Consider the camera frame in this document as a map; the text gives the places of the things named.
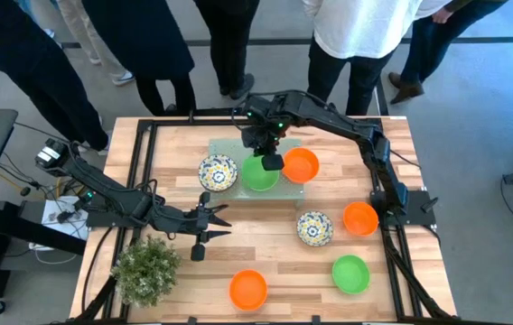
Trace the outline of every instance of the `wooden tabletop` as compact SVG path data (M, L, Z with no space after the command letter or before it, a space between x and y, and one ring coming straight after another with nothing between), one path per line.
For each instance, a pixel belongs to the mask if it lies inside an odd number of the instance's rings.
M105 174L126 184L135 142L138 118L118 118ZM383 118L386 137L392 149L413 162L417 161L409 125L403 117ZM198 181L198 166L208 155L210 139L237 139L232 126L162 126L154 151L151 178L159 183L157 193L168 205L191 209L203 188ZM178 270L179 283L173 293L154 308L131 306L130 322L186 321L309 321L320 315L325 321L395 320L381 235L353 237L342 225L342 211L353 201L368 201L372 190L370 174L361 161L359 148L351 140L313 127L291 128L287 137L299 138L313 150L321 162L318 176L305 185L305 203L298 209L292 202L229 202L230 208L219 217L233 225L231 235L212 239L203 262L190 261L194 237L177 235L170 242L183 257ZM141 180L145 146L139 159L137 179ZM391 158L399 180L409 189L424 186L418 168ZM324 212L335 226L333 240L324 247L305 245L295 234L296 220L305 211ZM70 316L80 314L82 287L90 260L105 229L92 229L79 274ZM406 227L407 242L415 275L425 289L447 312L454 314L443 258L435 237L422 227ZM86 301L89 303L108 278L116 241L116 230L105 240L89 278ZM151 228L143 236L166 238ZM331 278L332 263L341 255L358 255L371 272L369 288L362 294L339 291ZM266 304L257 312L238 311L229 300L229 281L243 269L264 275L268 284ZM406 282L399 274L406 314L410 300ZM119 311L116 298L113 315Z

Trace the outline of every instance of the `orange bowl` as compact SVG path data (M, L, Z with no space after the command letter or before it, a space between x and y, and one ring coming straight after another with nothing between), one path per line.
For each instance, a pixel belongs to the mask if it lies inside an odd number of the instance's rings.
M308 149L293 148L284 154L283 174L292 182L305 184L319 172L319 159Z
M353 202L343 214L345 228L353 235L370 236L377 230L377 212L365 202Z
M230 280L229 296L242 311L256 311L266 300L266 281L254 270L240 271Z

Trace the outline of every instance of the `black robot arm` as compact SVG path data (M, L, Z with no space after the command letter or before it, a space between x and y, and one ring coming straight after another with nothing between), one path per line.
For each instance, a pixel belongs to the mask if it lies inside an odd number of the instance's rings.
M215 214L227 206L207 208L210 194L204 192L199 204L191 211L166 206L165 199L156 195L156 180L127 189L107 177L101 170L91 166L78 155L74 144L65 144L48 140L35 158L36 165L54 177L70 176L101 195L107 202L109 213L127 218L134 227L150 225L154 230L167 234L196 236L196 245L192 248L191 259L204 259L203 243L214 237L227 235L228 231L206 231L209 224L230 227L230 224Z
M265 169L283 168L282 157L275 153L279 139L285 137L290 126L316 126L356 142L363 162L377 173L383 185L387 210L406 214L407 187L397 179L389 157L390 142L377 125L340 115L334 107L319 106L297 91L277 95L272 101L249 97L242 113L250 121L250 126L242 130L243 143L255 154L265 156Z

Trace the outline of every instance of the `person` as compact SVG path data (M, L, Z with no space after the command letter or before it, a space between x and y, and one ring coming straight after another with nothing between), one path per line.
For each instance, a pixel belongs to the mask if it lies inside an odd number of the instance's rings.
M27 13L30 18L32 18L34 23L38 23L36 21L36 17L33 15L32 11L32 4L30 3L32 0L17 0L18 5L20 5L20 8ZM50 0L51 4L58 9L58 5L56 4L56 0ZM50 28L44 28L43 31L48 34L51 38L54 38L56 36L56 32L53 29Z
M346 114L364 116L381 70L415 19L421 0L303 0L314 20L308 92L326 101L350 63Z
M401 74L388 74L398 88L391 104L424 94L423 83L439 67L451 42L469 26L498 10L507 0L453 0L413 24L409 56Z
M102 65L118 87L134 81L134 75L118 62L94 29L81 0L58 0L58 6L64 22L92 64Z
M0 0L0 71L70 141L105 154L108 135L62 49L14 0Z
M255 85L245 74L250 25L260 0L194 0L210 31L210 58L220 94L239 99Z
M191 53L166 0L86 0L94 27L120 63L134 73L138 94L155 116L187 116L196 110L189 73ZM157 80L170 80L176 106L164 110Z

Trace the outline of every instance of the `white pants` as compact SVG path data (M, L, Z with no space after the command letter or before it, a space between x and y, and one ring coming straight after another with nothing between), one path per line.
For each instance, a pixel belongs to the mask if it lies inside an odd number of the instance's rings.
M82 50L91 60L101 60L102 66L112 80L124 76L126 69L118 62L96 32L81 0L58 0L61 15Z

